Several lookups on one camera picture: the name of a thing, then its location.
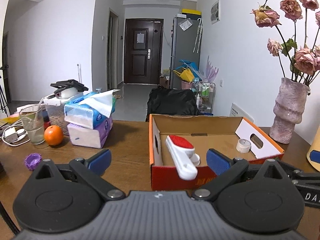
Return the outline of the orange cardboard box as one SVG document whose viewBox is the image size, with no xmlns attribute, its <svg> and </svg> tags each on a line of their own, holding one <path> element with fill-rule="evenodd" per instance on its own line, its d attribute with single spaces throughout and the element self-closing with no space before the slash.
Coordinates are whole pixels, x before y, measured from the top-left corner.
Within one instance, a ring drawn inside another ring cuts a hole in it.
<svg viewBox="0 0 320 240">
<path fill-rule="evenodd" d="M 190 159 L 182 165 L 183 176 L 166 144 L 182 139 L 195 152 L 199 165 Z M 193 190 L 230 167 L 235 158 L 251 164 L 282 158 L 284 150 L 262 129 L 244 117 L 177 116 L 152 114 L 149 118 L 151 188 L 154 191 Z"/>
</svg>

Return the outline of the grey refrigerator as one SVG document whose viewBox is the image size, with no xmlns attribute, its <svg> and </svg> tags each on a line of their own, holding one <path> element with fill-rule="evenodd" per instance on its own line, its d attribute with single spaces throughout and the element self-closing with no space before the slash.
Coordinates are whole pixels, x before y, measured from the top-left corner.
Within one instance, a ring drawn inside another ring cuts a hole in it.
<svg viewBox="0 0 320 240">
<path fill-rule="evenodd" d="M 193 52 L 199 21 L 175 16 L 173 19 L 170 88 L 181 89 L 181 80 L 173 72 L 183 65 L 182 60 L 194 62 L 199 66 L 200 51 Z"/>
</svg>

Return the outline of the yellow bag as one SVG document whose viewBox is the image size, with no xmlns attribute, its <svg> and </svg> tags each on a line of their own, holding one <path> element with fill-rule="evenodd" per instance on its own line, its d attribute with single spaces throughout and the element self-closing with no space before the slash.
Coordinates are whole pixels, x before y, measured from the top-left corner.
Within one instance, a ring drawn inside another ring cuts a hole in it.
<svg viewBox="0 0 320 240">
<path fill-rule="evenodd" d="M 189 68 L 179 68 L 178 70 L 173 70 L 173 72 L 184 82 L 191 83 L 194 80 L 194 75 Z"/>
</svg>

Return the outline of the black stand with white bowl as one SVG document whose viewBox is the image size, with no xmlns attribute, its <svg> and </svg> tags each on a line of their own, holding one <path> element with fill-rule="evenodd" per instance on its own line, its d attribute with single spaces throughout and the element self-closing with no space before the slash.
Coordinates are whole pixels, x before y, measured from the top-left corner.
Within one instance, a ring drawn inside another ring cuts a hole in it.
<svg viewBox="0 0 320 240">
<path fill-rule="evenodd" d="M 57 81 L 56 83 L 51 83 L 51 87 L 55 88 L 53 94 L 47 96 L 48 99 L 59 98 L 59 99 L 68 99 L 73 97 L 79 93 L 83 93 L 88 91 L 88 88 L 78 81 L 65 80 L 65 81 Z"/>
</svg>

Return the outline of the dark brown entrance door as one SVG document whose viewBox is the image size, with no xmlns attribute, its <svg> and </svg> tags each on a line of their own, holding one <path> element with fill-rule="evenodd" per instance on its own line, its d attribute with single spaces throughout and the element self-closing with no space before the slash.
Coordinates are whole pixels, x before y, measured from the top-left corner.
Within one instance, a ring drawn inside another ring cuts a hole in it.
<svg viewBox="0 0 320 240">
<path fill-rule="evenodd" d="M 157 85 L 161 73 L 163 19 L 125 21 L 124 83 Z"/>
</svg>

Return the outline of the white flat board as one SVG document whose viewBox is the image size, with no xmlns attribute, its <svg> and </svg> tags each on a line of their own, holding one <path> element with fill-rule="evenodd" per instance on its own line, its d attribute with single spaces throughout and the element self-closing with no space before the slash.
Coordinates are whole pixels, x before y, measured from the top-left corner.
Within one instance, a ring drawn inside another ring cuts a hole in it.
<svg viewBox="0 0 320 240">
<path fill-rule="evenodd" d="M 247 114 L 243 109 L 241 109 L 239 106 L 237 106 L 235 103 L 232 103 L 232 105 L 231 105 L 231 110 L 230 110 L 229 116 L 230 117 L 245 117 L 250 122 L 254 122 L 254 119 L 249 114 Z"/>
</svg>

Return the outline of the black bag on chair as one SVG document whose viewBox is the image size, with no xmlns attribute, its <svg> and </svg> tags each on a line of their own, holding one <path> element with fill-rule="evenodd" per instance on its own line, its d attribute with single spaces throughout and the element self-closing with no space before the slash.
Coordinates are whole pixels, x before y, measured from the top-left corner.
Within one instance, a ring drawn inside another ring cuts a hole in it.
<svg viewBox="0 0 320 240">
<path fill-rule="evenodd" d="M 145 121 L 150 114 L 165 115 L 202 115 L 196 104 L 196 97 L 190 89 L 168 89 L 163 86 L 153 88 L 147 102 Z"/>
</svg>

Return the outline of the pink textured vase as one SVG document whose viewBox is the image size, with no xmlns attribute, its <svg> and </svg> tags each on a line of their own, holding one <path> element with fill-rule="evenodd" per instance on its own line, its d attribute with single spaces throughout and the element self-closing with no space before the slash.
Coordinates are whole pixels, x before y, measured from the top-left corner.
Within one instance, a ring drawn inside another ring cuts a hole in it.
<svg viewBox="0 0 320 240">
<path fill-rule="evenodd" d="M 302 122 L 308 95 L 308 86 L 282 78 L 275 100 L 275 114 L 269 136 L 276 142 L 287 145 L 293 135 L 296 124 Z"/>
</svg>

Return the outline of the blue tissue pack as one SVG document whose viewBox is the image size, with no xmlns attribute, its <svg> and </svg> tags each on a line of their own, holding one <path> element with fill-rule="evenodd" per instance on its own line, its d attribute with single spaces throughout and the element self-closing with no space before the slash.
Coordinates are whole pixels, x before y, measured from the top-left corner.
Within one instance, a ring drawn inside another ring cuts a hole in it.
<svg viewBox="0 0 320 240">
<path fill-rule="evenodd" d="M 115 109 L 113 94 L 119 89 L 102 93 L 90 92 L 71 100 L 64 106 L 65 121 L 84 128 L 95 129 L 110 118 Z"/>
</svg>

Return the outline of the white red lint brush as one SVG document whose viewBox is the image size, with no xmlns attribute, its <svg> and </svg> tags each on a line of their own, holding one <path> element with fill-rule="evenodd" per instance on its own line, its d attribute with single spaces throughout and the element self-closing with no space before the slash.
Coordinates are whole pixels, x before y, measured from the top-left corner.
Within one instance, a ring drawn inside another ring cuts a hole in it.
<svg viewBox="0 0 320 240">
<path fill-rule="evenodd" d="M 179 177 L 186 181 L 194 180 L 198 173 L 197 167 L 201 162 L 195 147 L 187 139 L 177 135 L 168 135 L 165 143 Z"/>
</svg>

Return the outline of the purple bottle cap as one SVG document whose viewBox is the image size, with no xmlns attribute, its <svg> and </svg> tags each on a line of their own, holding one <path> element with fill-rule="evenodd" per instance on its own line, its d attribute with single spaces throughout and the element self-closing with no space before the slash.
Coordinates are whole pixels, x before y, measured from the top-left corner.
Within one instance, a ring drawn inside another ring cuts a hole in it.
<svg viewBox="0 0 320 240">
<path fill-rule="evenodd" d="M 24 164 L 28 170 L 33 171 L 35 170 L 35 168 L 37 168 L 41 160 L 42 155 L 40 155 L 39 153 L 32 153 L 25 158 Z"/>
</svg>

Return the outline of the orange fruit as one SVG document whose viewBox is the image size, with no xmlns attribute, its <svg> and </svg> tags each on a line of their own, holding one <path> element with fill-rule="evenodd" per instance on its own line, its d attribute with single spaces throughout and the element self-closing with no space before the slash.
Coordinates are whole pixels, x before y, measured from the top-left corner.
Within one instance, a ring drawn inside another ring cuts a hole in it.
<svg viewBox="0 0 320 240">
<path fill-rule="evenodd" d="M 59 126 L 52 125 L 47 127 L 44 132 L 44 139 L 49 146 L 57 146 L 63 141 L 63 131 Z"/>
</svg>

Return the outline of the metal trolley rack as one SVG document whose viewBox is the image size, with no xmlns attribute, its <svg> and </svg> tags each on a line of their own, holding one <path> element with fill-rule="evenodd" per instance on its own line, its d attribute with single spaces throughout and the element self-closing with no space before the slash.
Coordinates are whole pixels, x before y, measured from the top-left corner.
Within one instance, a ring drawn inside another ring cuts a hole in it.
<svg viewBox="0 0 320 240">
<path fill-rule="evenodd" d="M 204 115 L 214 115 L 215 83 L 194 82 L 192 91 L 195 95 L 199 111 Z"/>
</svg>

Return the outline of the dried pink roses bouquet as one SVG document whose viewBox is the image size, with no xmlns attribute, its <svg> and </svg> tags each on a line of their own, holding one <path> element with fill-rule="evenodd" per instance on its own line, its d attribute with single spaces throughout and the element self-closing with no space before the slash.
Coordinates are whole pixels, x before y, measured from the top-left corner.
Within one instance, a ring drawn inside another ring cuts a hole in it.
<svg viewBox="0 0 320 240">
<path fill-rule="evenodd" d="M 283 77 L 309 87 L 319 76 L 319 1 L 281 0 L 279 10 L 283 17 L 265 1 L 251 14 L 257 27 L 279 34 L 279 40 L 268 39 L 267 49 Z"/>
</svg>

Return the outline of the clear food container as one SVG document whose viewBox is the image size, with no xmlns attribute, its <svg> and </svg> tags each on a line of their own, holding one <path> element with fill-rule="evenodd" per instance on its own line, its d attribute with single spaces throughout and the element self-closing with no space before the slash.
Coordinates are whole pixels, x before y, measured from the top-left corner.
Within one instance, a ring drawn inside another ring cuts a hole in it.
<svg viewBox="0 0 320 240">
<path fill-rule="evenodd" d="M 68 101 L 69 99 L 61 99 L 52 95 L 43 100 L 51 125 L 59 126 L 66 136 L 69 136 L 67 128 L 69 123 L 65 121 L 64 106 Z"/>
</svg>

